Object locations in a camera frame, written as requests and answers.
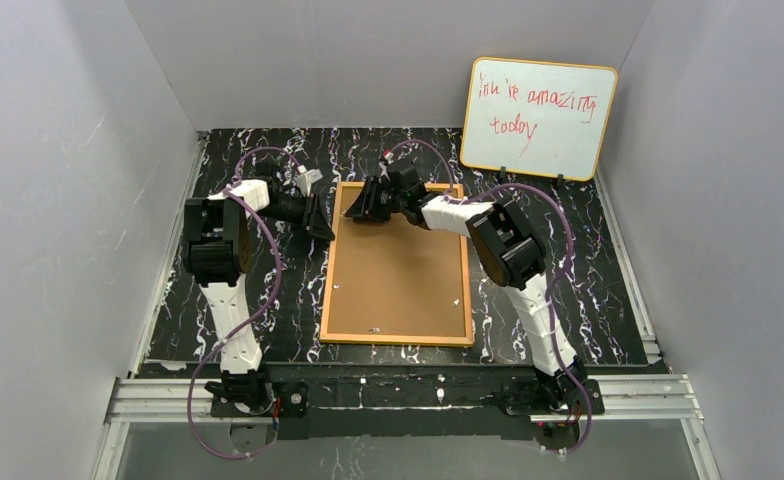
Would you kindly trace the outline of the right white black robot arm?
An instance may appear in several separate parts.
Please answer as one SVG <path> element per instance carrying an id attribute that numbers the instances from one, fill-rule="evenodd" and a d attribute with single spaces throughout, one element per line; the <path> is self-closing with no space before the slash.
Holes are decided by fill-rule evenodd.
<path id="1" fill-rule="evenodd" d="M 546 248 L 531 220 L 511 198 L 456 199 L 428 189 L 412 165 L 396 162 L 369 177 L 345 217 L 382 224 L 394 214 L 425 230 L 471 240 L 488 278 L 510 299 L 526 333 L 537 379 L 554 406 L 588 399 L 586 371 L 569 343 L 546 278 Z"/>

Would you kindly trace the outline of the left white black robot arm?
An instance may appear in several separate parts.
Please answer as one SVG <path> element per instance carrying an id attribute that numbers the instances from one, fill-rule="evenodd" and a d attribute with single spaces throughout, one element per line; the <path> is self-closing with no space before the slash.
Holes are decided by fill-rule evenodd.
<path id="1" fill-rule="evenodd" d="M 251 268 L 249 222 L 267 218 L 290 223 L 312 238 L 335 235 L 321 206 L 318 169 L 297 167 L 292 185 L 280 166 L 258 162 L 248 179 L 235 178 L 224 190 L 192 197 L 184 204 L 182 261 L 206 298 L 218 341 L 221 379 L 206 388 L 226 402 L 257 408 L 269 401 L 263 350 L 248 321 L 246 275 Z"/>

